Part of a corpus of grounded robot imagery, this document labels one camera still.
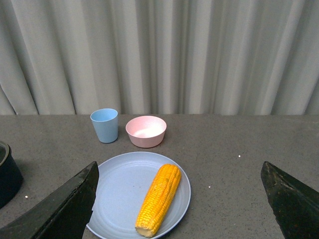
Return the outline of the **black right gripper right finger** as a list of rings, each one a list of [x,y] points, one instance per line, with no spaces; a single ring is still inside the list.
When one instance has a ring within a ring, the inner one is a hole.
[[[286,239],[319,237],[319,193],[265,161],[261,179],[276,221]]]

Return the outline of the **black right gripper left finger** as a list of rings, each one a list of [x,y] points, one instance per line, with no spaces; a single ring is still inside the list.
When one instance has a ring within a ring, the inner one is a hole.
[[[92,216],[99,179],[92,162],[25,214],[1,228],[2,239],[80,239]]]

